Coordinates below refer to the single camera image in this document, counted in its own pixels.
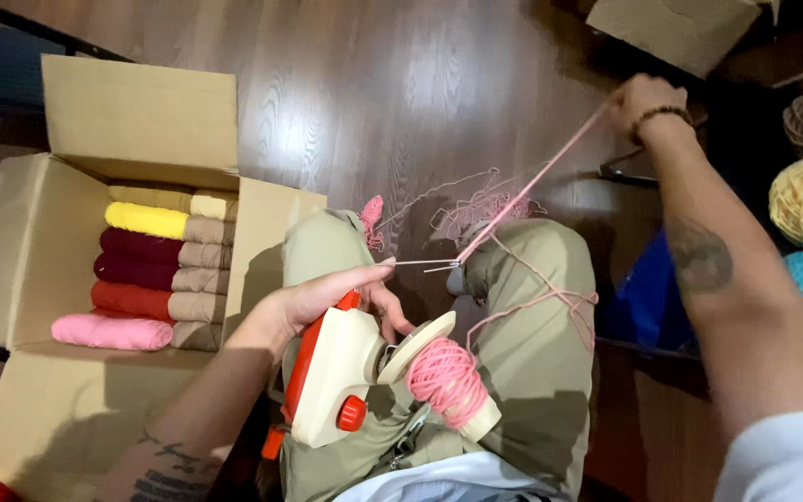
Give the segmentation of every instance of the wooden floor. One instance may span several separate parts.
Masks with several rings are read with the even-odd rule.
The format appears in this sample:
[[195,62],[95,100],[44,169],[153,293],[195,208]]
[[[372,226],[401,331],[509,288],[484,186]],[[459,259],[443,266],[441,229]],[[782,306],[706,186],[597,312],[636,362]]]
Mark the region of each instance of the wooden floor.
[[[511,188],[521,187],[569,139],[623,79],[596,61],[607,41],[584,25],[577,11],[585,3],[0,0],[140,63],[237,75],[244,175],[326,194],[331,207],[356,211],[380,194],[384,214],[492,167],[517,176]],[[624,275],[660,224],[655,190],[592,178],[626,150],[601,123],[533,191],[552,218],[586,238],[601,288]],[[386,256],[452,257],[450,242],[428,239],[430,216],[480,183],[440,192],[394,222]],[[407,269],[391,287],[416,324],[450,308],[443,281]],[[619,456],[589,465],[634,499],[709,499],[720,449],[703,469],[691,462],[706,456],[678,450],[701,448],[715,435],[713,424],[691,422],[711,416],[708,403],[659,388],[626,359],[618,368],[632,383],[630,395],[606,398],[630,421],[617,416],[603,425],[601,416],[599,424],[609,427],[609,445],[619,428],[635,431],[646,462],[619,465],[630,458]],[[666,467],[647,468],[659,461]]]

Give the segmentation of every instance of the person's leg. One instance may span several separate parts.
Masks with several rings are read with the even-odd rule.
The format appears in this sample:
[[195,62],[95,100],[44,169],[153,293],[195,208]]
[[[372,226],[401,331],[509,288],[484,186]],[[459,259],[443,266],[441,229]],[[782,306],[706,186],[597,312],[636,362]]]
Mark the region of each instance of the person's leg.
[[[283,256],[284,286],[374,262],[361,222],[351,211],[324,211],[299,222],[287,233]],[[293,371],[298,340],[284,355],[285,379]],[[285,499],[324,500],[363,480],[406,430],[412,401],[403,382],[372,387],[368,416],[359,431],[319,449],[297,443],[287,434],[281,450]]]
[[[558,288],[591,295],[591,258],[575,231],[549,220],[508,223],[497,237]],[[465,265],[467,288],[490,313],[547,292],[544,282],[495,242]],[[593,307],[581,312],[592,323]],[[535,478],[578,497],[589,427],[592,350],[569,307],[555,297],[487,324],[474,336],[480,372],[502,413],[480,446]]]

